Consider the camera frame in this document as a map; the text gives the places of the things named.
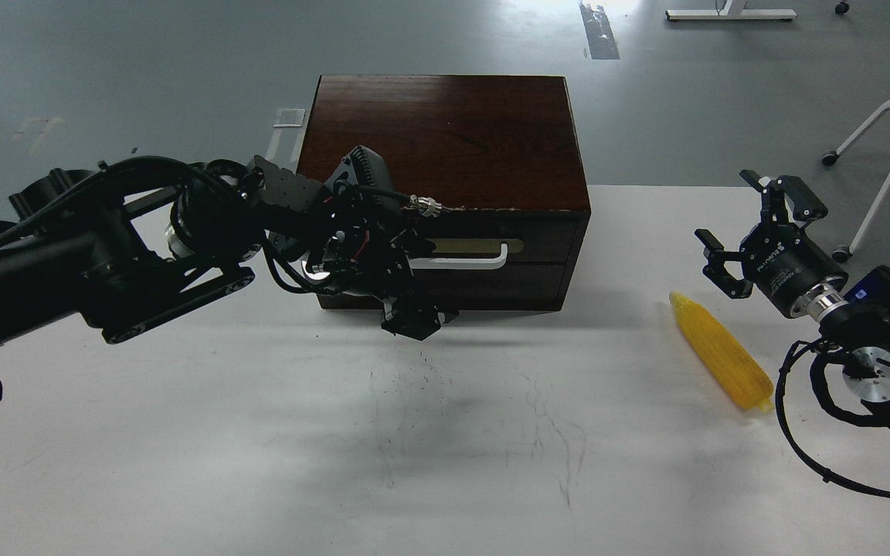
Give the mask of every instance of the gray floor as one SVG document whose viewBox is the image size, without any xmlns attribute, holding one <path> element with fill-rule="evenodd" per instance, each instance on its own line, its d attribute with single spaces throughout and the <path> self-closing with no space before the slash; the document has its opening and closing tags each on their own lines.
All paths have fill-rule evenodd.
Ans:
<svg viewBox="0 0 890 556">
<path fill-rule="evenodd" d="M 794 22 L 667 22 L 665 8 L 711 3 L 605 0 L 619 60 L 590 59 L 573 0 L 207 4 L 0 1 L 1 219 L 13 217 L 7 195 L 50 168 L 134 147 L 188 161 L 262 154 L 275 110 L 309 107 L 322 73 L 565 75 L 589 183 L 796 174 L 831 208 L 811 228 L 828 249 L 854 233 L 890 165 L 886 123 L 836 168 L 819 163 L 890 98 L 890 0 L 854 0 L 844 17 L 836 0 L 752 0 L 795 9 Z M 27 117 L 64 123 L 30 154 L 36 126 L 11 141 Z M 890 264 L 890 201 L 848 268 L 879 263 Z"/>
</svg>

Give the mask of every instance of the drawer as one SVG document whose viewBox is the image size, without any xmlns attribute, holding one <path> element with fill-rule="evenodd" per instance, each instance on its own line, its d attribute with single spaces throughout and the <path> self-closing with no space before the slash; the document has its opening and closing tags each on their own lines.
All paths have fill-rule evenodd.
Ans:
<svg viewBox="0 0 890 556">
<path fill-rule="evenodd" d="M 512 264 L 497 270 L 416 270 L 414 277 L 442 310 L 561 310 L 559 288 L 566 268 Z M 325 309 L 381 309 L 369 297 L 318 297 Z"/>
</svg>

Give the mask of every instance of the table surface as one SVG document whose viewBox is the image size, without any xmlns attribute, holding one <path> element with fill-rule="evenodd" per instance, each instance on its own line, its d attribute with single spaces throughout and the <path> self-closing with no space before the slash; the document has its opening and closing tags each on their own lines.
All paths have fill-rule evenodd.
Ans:
<svg viewBox="0 0 890 556">
<path fill-rule="evenodd" d="M 561 313 L 414 342 L 259 272 L 127 344 L 78 317 L 7 344 L 0 554 L 890 554 L 890 500 L 820 481 L 672 319 L 672 289 L 700 300 L 771 376 L 815 337 L 699 273 L 693 229 L 738 242 L 756 193 L 589 194 Z M 824 415 L 805 375 L 802 446 L 890 489 L 890 433 Z"/>
</svg>

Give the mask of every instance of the metal connector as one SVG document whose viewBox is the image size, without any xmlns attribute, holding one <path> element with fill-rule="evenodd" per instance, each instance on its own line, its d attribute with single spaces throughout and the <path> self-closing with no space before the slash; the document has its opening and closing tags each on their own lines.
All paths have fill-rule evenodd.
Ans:
<svg viewBox="0 0 890 556">
<path fill-rule="evenodd" d="M 437 217 L 442 211 L 448 211 L 448 208 L 442 206 L 441 203 L 435 201 L 431 197 L 410 196 L 410 205 L 407 208 L 417 209 L 417 214 L 423 217 Z"/>
</svg>

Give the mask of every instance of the black bracket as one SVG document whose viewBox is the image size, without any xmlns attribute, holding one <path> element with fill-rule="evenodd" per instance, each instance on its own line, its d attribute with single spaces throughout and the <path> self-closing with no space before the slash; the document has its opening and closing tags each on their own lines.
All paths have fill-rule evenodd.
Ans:
<svg viewBox="0 0 890 556">
<path fill-rule="evenodd" d="M 724 250 L 723 243 L 716 239 L 716 236 L 707 229 L 696 229 L 695 236 L 699 238 L 706 250 L 703 256 L 706 256 L 706 266 L 702 267 L 702 273 L 710 282 L 716 284 L 720 291 L 727 294 L 730 299 L 744 299 L 751 297 L 753 284 L 745 279 L 734 278 L 730 271 L 727 270 L 725 264 L 728 261 L 742 263 L 745 260 L 745 254 L 739 251 Z"/>
</svg>

